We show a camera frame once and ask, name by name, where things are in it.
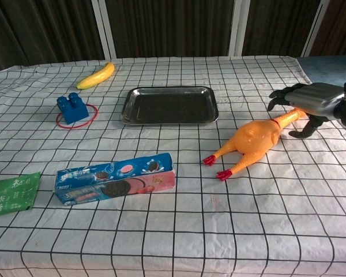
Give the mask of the green snack packet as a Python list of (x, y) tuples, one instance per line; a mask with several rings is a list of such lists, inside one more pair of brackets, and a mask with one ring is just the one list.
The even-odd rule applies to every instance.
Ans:
[(41, 173), (0, 180), (0, 215), (32, 208)]

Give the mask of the blue building block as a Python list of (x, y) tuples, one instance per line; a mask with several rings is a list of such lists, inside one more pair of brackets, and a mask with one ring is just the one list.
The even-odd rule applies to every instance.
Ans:
[(72, 92), (68, 98), (65, 96), (59, 97), (57, 99), (57, 105), (68, 125), (89, 116), (87, 106), (79, 97), (78, 93)]

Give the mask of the rectangular metal tray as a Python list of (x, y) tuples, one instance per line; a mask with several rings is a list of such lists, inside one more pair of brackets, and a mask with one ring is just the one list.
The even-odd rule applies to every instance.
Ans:
[(205, 86), (133, 88), (121, 112), (128, 125), (207, 124), (218, 116), (214, 91)]

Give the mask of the white black-checked tablecloth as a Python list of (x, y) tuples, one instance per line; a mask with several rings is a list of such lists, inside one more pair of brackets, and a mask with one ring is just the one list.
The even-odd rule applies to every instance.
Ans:
[[(33, 207), (0, 216), (0, 277), (346, 277), (346, 128), (323, 124), (289, 135), (226, 181), (203, 158), (267, 111), (269, 94), (307, 83), (290, 57), (130, 58), (81, 91), (99, 109), (90, 125), (60, 128), (57, 98), (103, 61), (14, 66), (0, 71), (0, 180), (40, 173)], [(127, 93), (141, 86), (205, 85), (219, 116), (208, 125), (127, 126)], [(57, 171), (168, 152), (173, 189), (62, 205)]]

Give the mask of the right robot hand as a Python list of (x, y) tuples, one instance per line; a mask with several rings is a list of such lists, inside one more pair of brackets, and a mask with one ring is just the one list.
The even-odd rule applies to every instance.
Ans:
[(275, 90), (269, 97), (269, 111), (279, 104), (302, 110), (308, 116), (309, 121), (301, 132), (289, 132), (289, 135), (295, 138), (308, 138), (324, 122), (339, 119), (346, 104), (344, 88), (327, 83), (298, 83)]

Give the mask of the yellow banana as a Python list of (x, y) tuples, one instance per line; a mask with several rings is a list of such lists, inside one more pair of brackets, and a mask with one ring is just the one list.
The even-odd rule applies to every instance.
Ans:
[(76, 88), (83, 90), (94, 87), (103, 81), (106, 81), (108, 78), (112, 76), (115, 71), (115, 65), (112, 62), (108, 62), (105, 64), (104, 68), (99, 70), (98, 72), (82, 79), (77, 85)]

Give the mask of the white frame post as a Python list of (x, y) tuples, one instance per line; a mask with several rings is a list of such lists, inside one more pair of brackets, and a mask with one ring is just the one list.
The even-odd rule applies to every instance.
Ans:
[(115, 59), (116, 51), (106, 0), (91, 0), (105, 59)]
[(228, 55), (242, 56), (251, 0), (234, 0)]
[(313, 23), (310, 27), (309, 34), (304, 44), (304, 48), (301, 53), (301, 57), (308, 57), (314, 45), (315, 39), (317, 37), (318, 31), (325, 17), (325, 13), (328, 9), (330, 0), (320, 0), (318, 9), (315, 13)]

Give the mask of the dark brown curtain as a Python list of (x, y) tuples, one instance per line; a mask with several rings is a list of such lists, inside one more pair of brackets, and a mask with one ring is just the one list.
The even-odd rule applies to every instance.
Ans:
[[(118, 58), (233, 55), (236, 0), (104, 0)], [(322, 0), (243, 0), (242, 55), (298, 57)], [(346, 0), (329, 0), (311, 55), (346, 55)], [(104, 59), (92, 0), (0, 0), (0, 70)]]

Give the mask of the orange rubber chicken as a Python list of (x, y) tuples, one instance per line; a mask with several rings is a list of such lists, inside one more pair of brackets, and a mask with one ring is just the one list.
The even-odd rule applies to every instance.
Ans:
[(292, 111), (268, 120), (255, 120), (241, 126), (235, 134), (213, 155), (203, 160), (207, 166), (230, 152), (237, 151), (243, 156), (231, 169), (219, 171), (216, 178), (224, 181), (233, 174), (258, 162), (274, 145), (278, 143), (281, 131), (289, 124), (306, 116), (302, 110)]

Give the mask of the blue pink cookie box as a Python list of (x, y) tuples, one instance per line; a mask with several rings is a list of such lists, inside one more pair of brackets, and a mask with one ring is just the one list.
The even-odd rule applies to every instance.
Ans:
[(65, 206), (144, 194), (175, 186), (169, 153), (64, 169), (57, 172), (54, 194)]

